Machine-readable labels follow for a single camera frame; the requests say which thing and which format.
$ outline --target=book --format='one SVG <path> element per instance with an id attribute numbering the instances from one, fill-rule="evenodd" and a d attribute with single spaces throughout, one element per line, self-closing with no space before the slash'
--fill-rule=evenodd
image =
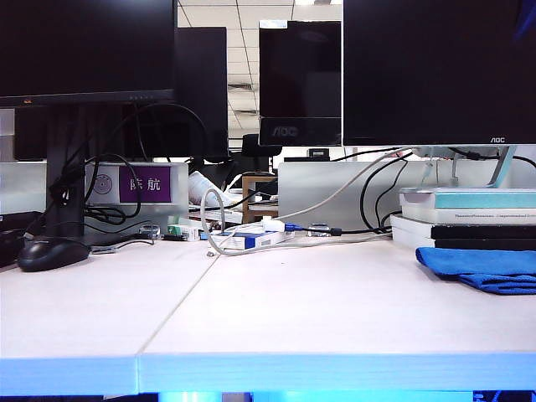
<path id="1" fill-rule="evenodd" d="M 391 226 L 431 239 L 536 239 L 536 224 L 431 224 L 391 216 Z"/>
<path id="2" fill-rule="evenodd" d="M 393 227 L 393 241 L 413 249 L 436 247 L 461 250 L 536 250 L 536 239 L 432 239 Z"/>
<path id="3" fill-rule="evenodd" d="M 536 208 L 432 209 L 402 205 L 402 215 L 432 224 L 536 224 Z"/>
<path id="4" fill-rule="evenodd" d="M 426 209 L 536 209 L 536 189 L 402 188 L 399 200 Z"/>

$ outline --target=monitor stand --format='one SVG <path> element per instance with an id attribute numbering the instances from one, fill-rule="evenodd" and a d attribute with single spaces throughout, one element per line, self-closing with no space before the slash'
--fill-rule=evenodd
<path id="1" fill-rule="evenodd" d="M 117 105 L 65 105 L 49 108 L 47 121 L 47 214 L 45 234 L 98 243 L 84 237 L 85 158 L 102 153 L 108 136 L 121 121 Z M 113 239 L 106 237 L 106 243 Z M 120 235 L 111 236 L 120 239 Z"/>

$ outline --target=microfiber towel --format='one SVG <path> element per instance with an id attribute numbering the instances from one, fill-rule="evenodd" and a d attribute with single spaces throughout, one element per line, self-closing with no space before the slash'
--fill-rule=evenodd
<path id="1" fill-rule="evenodd" d="M 443 279 L 499 295 L 536 294 L 536 251 L 421 247 L 417 260 Z"/>

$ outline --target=white desk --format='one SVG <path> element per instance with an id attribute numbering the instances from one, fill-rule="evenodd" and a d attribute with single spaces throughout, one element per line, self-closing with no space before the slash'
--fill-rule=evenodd
<path id="1" fill-rule="evenodd" d="M 440 281 L 380 241 L 222 257 L 140 390 L 535 389 L 536 296 Z"/>
<path id="2" fill-rule="evenodd" d="M 137 354 L 214 263 L 205 254 L 159 242 L 0 274 L 0 395 L 137 393 Z"/>
<path id="3" fill-rule="evenodd" d="M 390 241 L 204 275 L 206 247 L 0 274 L 0 394 L 536 388 L 535 296 L 440 281 Z"/>

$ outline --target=white cable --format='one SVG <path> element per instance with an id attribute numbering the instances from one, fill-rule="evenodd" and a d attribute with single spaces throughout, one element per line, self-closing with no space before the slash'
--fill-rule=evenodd
<path id="1" fill-rule="evenodd" d="M 277 217 L 276 219 L 278 219 L 278 220 L 288 219 L 288 218 L 291 218 L 293 216 L 297 216 L 297 215 L 300 215 L 300 214 L 306 214 L 307 212 L 311 212 L 314 209 L 318 209 L 318 208 L 322 207 L 323 205 L 329 203 L 332 199 L 337 197 L 340 193 L 342 193 L 348 187 L 350 187 L 353 182 L 355 182 L 358 178 L 360 178 L 365 172 L 367 172 L 371 167 L 376 165 L 378 162 L 381 162 L 386 157 L 394 155 L 397 152 L 408 151 L 410 149 L 411 149 L 411 147 L 402 147 L 402 148 L 387 152 L 384 155 L 382 155 L 381 157 L 377 157 L 369 165 L 367 165 L 364 169 L 362 169 L 357 174 L 355 174 L 352 178 L 350 178 L 339 190 L 337 190 L 335 193 L 333 193 L 331 196 L 327 197 L 326 199 L 324 199 L 320 203 L 314 204 L 313 206 L 311 206 L 309 208 L 303 209 L 301 211 L 294 212 L 292 214 L 287 214 L 287 215 Z M 303 244 L 303 245 L 302 244 L 281 243 L 281 244 L 278 244 L 278 245 L 267 245 L 267 246 L 261 246 L 261 247 L 257 247 L 257 248 L 254 248 L 254 249 L 250 249 L 250 250 L 238 250 L 238 251 L 231 252 L 231 251 L 227 251 L 226 249 L 224 249 L 224 248 L 222 248 L 220 246 L 223 245 L 224 243 L 226 243 L 240 229 L 243 229 L 245 227 L 251 227 L 251 226 L 259 225 L 259 223 L 256 223 L 256 224 L 244 224 L 244 225 L 241 225 L 241 226 L 234 227 L 232 229 L 230 235 L 227 236 L 219 245 L 217 245 L 216 242 L 214 241 L 214 239 L 212 238 L 212 235 L 210 234 L 209 226 L 207 225 L 207 219 L 205 217 L 205 203 L 206 203 L 207 196 L 209 194 L 211 194 L 211 193 L 213 193 L 215 195 L 215 197 L 216 197 L 216 199 L 218 201 L 218 204 L 219 204 L 219 209 L 220 209 L 220 212 L 221 212 L 222 229 L 225 227 L 224 202 L 223 202 L 223 199 L 221 198 L 221 196 L 219 195 L 219 193 L 217 191 L 215 191 L 213 188 L 208 188 L 204 192 L 203 197 L 201 199 L 201 205 L 200 205 L 200 207 L 201 207 L 201 214 L 200 214 L 201 215 L 201 225 L 203 227 L 203 230 L 204 230 L 205 234 L 207 235 L 207 239 L 208 239 L 210 245 L 212 246 L 212 248 L 216 252 L 220 253 L 221 255 L 227 255 L 227 256 L 248 255 L 248 254 L 253 254 L 253 253 L 256 253 L 256 252 L 259 252 L 259 251 L 262 251 L 262 250 L 270 250 L 270 249 L 277 249 L 277 248 L 306 248 L 306 247 L 315 247 L 317 245 L 363 243 L 363 242 L 370 241 L 370 240 L 376 240 L 376 239 L 380 239 L 380 238 L 390 237 L 390 234 L 376 234 L 376 235 L 369 236 L 369 237 L 366 237 L 366 238 L 354 239 L 354 240 L 323 241 L 323 242 L 311 243 L 311 244 Z"/>
<path id="2" fill-rule="evenodd" d="M 314 209 L 318 209 L 318 208 L 322 207 L 323 205 L 329 203 L 332 199 L 337 197 L 340 193 L 342 193 L 348 187 L 350 187 L 353 182 L 355 182 L 359 177 L 361 177 L 365 172 L 367 172 L 371 167 L 376 165 L 378 162 L 381 162 L 386 157 L 391 156 L 393 154 L 396 154 L 397 152 L 408 151 L 409 149 L 411 149 L 411 147 L 403 147 L 403 148 L 396 149 L 394 151 L 389 151 L 389 152 L 385 153 L 384 155 L 382 155 L 381 157 L 377 157 L 369 165 L 367 165 L 367 167 L 365 167 L 359 173 L 355 174 L 352 178 L 350 178 L 350 180 L 348 180 L 339 190 L 337 190 L 335 193 L 333 193 L 332 195 L 330 195 L 329 197 L 327 197 L 326 199 L 324 199 L 320 203 L 314 204 L 313 206 L 311 206 L 309 208 L 306 208 L 306 209 L 303 209 L 301 211 L 293 212 L 292 214 L 279 216 L 279 217 L 277 217 L 275 219 L 279 219 L 279 220 L 288 219 L 288 218 L 291 218 L 293 216 L 306 214 L 307 212 L 311 212 Z"/>
<path id="3" fill-rule="evenodd" d="M 217 194 L 215 192 L 215 190 L 213 188 L 207 189 L 207 191 L 203 195 L 203 201 L 206 200 L 206 197 L 211 192 L 214 192 L 216 194 L 216 198 L 218 199 L 218 202 L 219 202 L 220 208 L 221 208 L 223 206 L 223 200 L 221 199 L 219 194 Z M 391 236 L 391 234 L 389 234 L 389 233 L 382 233 L 382 234 L 375 234 L 373 236 L 360 238 L 360 239 L 324 240 L 324 241 L 319 241 L 319 242 L 315 242 L 315 243 L 305 243 L 305 244 L 280 243 L 278 245 L 265 245 L 265 246 L 256 247 L 254 249 L 249 249 L 249 250 L 227 251 L 225 248 L 222 248 L 221 246 L 224 245 L 224 243 L 227 242 L 236 233 L 238 233 L 239 230 L 244 229 L 244 228 L 248 228 L 248 227 L 253 227 L 253 226 L 260 226 L 261 223 L 242 224 L 240 226 L 236 226 L 231 230 L 229 236 L 227 236 L 221 243 L 219 243 L 219 245 L 217 245 L 216 242 L 214 241 L 214 239 L 212 238 L 212 235 L 210 234 L 209 226 L 207 224 L 207 219 L 206 219 L 205 214 L 204 214 L 204 209 L 205 209 L 204 202 L 201 202 L 201 225 L 203 226 L 203 230 L 204 230 L 205 234 L 207 235 L 207 239 L 208 239 L 210 245 L 212 246 L 212 248 L 217 253 L 219 253 L 221 255 L 231 256 L 231 257 L 232 256 L 237 256 L 237 255 L 248 255 L 248 254 L 257 253 L 259 251 L 271 250 L 271 249 L 288 249 L 288 248 L 293 248 L 293 249 L 299 248 L 299 249 L 301 249 L 301 248 L 307 248 L 307 247 L 316 247 L 318 245 L 340 245 L 340 244 L 345 245 L 345 244 L 363 243 L 363 242 L 366 242 L 366 241 L 384 239 L 386 237 Z M 224 227 L 224 225 L 225 225 L 225 222 L 224 222 L 224 220 L 222 220 L 222 228 Z"/>

